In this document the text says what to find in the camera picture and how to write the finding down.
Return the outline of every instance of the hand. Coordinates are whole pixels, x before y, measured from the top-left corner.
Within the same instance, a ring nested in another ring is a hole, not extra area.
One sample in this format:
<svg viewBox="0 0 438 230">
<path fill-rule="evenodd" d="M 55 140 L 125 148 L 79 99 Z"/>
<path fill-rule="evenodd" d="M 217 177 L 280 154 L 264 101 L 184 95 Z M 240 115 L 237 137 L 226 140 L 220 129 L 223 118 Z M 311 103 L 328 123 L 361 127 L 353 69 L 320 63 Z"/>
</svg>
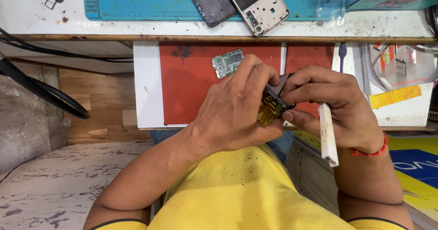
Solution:
<svg viewBox="0 0 438 230">
<path fill-rule="evenodd" d="M 263 89 L 280 82 L 277 71 L 248 54 L 238 69 L 211 86 L 198 117 L 187 126 L 190 136 L 207 155 L 260 145 L 283 133 L 284 120 L 266 126 L 257 123 Z"/>
<path fill-rule="evenodd" d="M 288 105 L 328 103 L 337 147 L 375 153 L 383 146 L 383 132 L 352 75 L 307 65 L 287 80 L 282 99 Z M 282 117 L 300 130 L 320 137 L 319 119 L 310 113 L 288 110 Z"/>
</svg>

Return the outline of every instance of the wooden table edge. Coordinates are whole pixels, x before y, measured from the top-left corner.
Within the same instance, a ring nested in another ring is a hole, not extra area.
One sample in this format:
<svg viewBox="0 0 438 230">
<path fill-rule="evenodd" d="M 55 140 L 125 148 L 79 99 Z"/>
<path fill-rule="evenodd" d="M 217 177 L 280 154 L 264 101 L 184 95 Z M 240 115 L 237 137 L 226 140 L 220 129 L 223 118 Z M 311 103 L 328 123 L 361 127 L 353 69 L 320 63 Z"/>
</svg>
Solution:
<svg viewBox="0 0 438 230">
<path fill-rule="evenodd" d="M 104 34 L 13 34 L 23 41 L 159 41 L 159 42 L 381 42 L 431 43 L 433 37 L 322 37 L 322 36 L 192 36 L 192 35 L 104 35 Z"/>
<path fill-rule="evenodd" d="M 434 129 L 429 127 L 380 127 L 383 131 L 433 131 Z M 183 129 L 183 127 L 149 127 L 139 128 L 139 130 L 172 130 Z M 294 126 L 283 126 L 284 131 L 299 130 Z"/>
</svg>

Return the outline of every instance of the fingernail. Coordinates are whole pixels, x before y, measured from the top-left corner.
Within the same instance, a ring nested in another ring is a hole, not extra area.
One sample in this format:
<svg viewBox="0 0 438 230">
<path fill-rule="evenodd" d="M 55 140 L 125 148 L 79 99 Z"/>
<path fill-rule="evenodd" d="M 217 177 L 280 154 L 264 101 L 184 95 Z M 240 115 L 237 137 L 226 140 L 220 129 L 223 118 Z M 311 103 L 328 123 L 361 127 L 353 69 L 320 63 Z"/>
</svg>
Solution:
<svg viewBox="0 0 438 230">
<path fill-rule="evenodd" d="M 293 121 L 293 113 L 292 113 L 292 111 L 290 111 L 290 110 L 285 111 L 285 112 L 283 113 L 282 117 L 283 117 L 283 119 L 285 119 L 286 121 L 289 121 L 289 122 Z"/>
</svg>

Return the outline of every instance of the white plastic tool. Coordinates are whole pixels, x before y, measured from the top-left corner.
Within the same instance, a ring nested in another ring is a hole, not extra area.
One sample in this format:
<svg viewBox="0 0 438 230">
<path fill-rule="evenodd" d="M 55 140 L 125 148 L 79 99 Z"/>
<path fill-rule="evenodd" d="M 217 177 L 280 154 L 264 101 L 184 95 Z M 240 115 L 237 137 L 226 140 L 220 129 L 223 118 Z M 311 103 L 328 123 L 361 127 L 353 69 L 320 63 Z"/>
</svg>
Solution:
<svg viewBox="0 0 438 230">
<path fill-rule="evenodd" d="M 319 123 L 321 127 L 321 156 L 329 160 L 331 167 L 339 166 L 330 106 L 326 103 L 319 104 Z"/>
</svg>

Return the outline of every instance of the motherboard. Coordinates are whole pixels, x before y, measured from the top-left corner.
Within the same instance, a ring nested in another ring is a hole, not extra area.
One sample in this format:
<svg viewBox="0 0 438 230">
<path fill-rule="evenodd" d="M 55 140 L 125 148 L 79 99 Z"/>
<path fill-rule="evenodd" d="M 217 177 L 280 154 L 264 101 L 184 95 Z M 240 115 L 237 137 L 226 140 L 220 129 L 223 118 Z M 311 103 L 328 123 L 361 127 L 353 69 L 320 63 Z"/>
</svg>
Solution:
<svg viewBox="0 0 438 230">
<path fill-rule="evenodd" d="M 213 68 L 216 69 L 218 79 L 230 76 L 237 69 L 243 58 L 244 54 L 241 49 L 212 58 L 211 62 L 213 63 Z"/>
</svg>

